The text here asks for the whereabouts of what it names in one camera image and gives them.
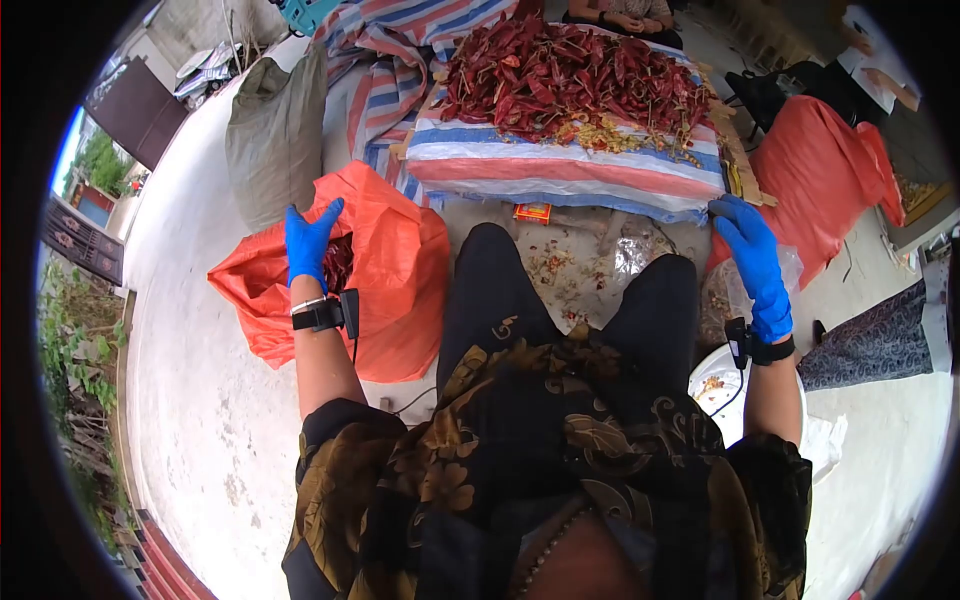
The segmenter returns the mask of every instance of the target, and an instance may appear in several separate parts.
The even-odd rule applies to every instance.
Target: small red box
[[[517,204],[514,208],[514,218],[519,221],[532,221],[546,225],[550,223],[550,204]]]

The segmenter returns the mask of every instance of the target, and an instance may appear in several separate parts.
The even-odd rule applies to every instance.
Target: gloved hand
[[[297,207],[287,206],[287,218],[284,224],[286,234],[287,258],[290,261],[290,275],[287,277],[287,287],[298,275],[309,275],[320,282],[326,294],[326,280],[324,279],[324,254],[326,245],[330,241],[330,230],[337,222],[337,217],[344,210],[344,199],[338,198],[326,208],[324,214],[313,224],[309,224],[303,215],[297,212]]]
[[[754,331],[765,344],[772,344],[793,331],[790,298],[777,262],[777,237],[756,208],[733,194],[724,194],[708,208],[716,215],[713,226],[730,246],[743,287],[754,301]]]

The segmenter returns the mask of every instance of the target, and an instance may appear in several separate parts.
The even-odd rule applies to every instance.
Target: dark brown door
[[[43,241],[67,260],[113,285],[123,285],[123,244],[92,226],[76,208],[52,198],[43,223]]]
[[[187,115],[140,57],[121,64],[96,85],[84,107],[107,135],[151,171]]]

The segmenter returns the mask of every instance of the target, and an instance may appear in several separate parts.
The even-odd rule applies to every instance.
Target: orange woven sack
[[[760,189],[778,200],[760,206],[777,241],[796,246],[804,264],[800,289],[843,249],[863,211],[880,204],[890,222],[903,226],[903,206],[880,132],[870,123],[851,129],[825,103],[793,96],[750,156]],[[707,271],[730,257],[713,232]]]
[[[440,349],[450,243],[437,213],[404,198],[354,160],[314,182],[304,217],[313,223],[337,198],[344,211],[330,239],[353,232],[353,273],[360,293],[356,370],[378,383],[423,377]],[[236,306],[250,350],[278,369],[294,357],[283,224],[245,237],[207,280]],[[344,343],[352,351],[353,342]]]

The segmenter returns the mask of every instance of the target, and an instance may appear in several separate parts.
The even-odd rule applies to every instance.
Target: sky
[[[70,122],[70,129],[63,139],[63,145],[60,146],[60,157],[57,158],[57,166],[54,167],[54,174],[50,178],[50,189],[63,195],[63,178],[70,170],[70,163],[73,162],[74,155],[77,153],[77,145],[80,143],[80,125],[84,122],[84,110],[77,108],[73,115],[73,121]]]

